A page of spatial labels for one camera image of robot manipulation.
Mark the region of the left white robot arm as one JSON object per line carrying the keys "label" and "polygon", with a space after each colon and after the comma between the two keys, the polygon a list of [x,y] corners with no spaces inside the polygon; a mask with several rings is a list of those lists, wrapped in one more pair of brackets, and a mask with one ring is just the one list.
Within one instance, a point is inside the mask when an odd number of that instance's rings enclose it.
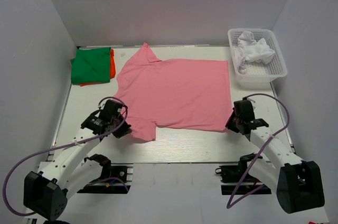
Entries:
{"label": "left white robot arm", "polygon": [[56,221],[70,198],[83,188],[112,180],[111,160],[102,154],[89,155],[102,140],[131,133],[126,122],[128,107],[111,97],[100,101],[80,125],[70,145],[39,172],[31,171],[24,179],[24,205],[46,220]]}

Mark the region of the pink t shirt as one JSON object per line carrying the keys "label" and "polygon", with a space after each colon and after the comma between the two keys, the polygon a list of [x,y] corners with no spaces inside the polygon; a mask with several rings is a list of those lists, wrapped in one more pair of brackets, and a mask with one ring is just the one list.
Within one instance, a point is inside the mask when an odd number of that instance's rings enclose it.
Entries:
{"label": "pink t shirt", "polygon": [[144,44],[117,82],[132,136],[147,142],[158,127],[224,132],[232,113],[227,61],[160,60]]}

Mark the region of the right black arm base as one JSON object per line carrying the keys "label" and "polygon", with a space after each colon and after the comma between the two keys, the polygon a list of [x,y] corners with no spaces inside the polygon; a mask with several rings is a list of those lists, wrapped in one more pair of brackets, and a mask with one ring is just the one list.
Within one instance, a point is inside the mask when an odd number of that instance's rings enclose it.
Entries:
{"label": "right black arm base", "polygon": [[[220,177],[222,195],[231,195],[242,176],[242,171],[239,165],[221,165],[215,169],[215,174]],[[248,174],[239,186],[236,195],[244,195],[261,185],[262,183],[257,178]]]}

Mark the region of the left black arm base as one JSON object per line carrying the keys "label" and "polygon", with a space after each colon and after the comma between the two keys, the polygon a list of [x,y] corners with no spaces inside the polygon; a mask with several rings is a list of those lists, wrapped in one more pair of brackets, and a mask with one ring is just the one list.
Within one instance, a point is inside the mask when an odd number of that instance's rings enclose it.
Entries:
{"label": "left black arm base", "polygon": [[132,164],[112,164],[98,179],[79,190],[78,194],[127,194],[132,180]]}

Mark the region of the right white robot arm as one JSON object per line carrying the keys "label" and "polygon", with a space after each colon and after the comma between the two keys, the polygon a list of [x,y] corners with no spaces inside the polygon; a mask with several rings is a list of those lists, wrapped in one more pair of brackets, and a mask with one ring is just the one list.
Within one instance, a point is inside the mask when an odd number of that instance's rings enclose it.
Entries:
{"label": "right white robot arm", "polygon": [[226,124],[259,148],[257,153],[240,157],[236,166],[223,170],[223,183],[236,182],[233,197],[242,182],[253,178],[276,194],[286,213],[295,213],[325,205],[320,167],[289,150],[262,118],[256,118],[252,102],[244,97],[234,102]]}

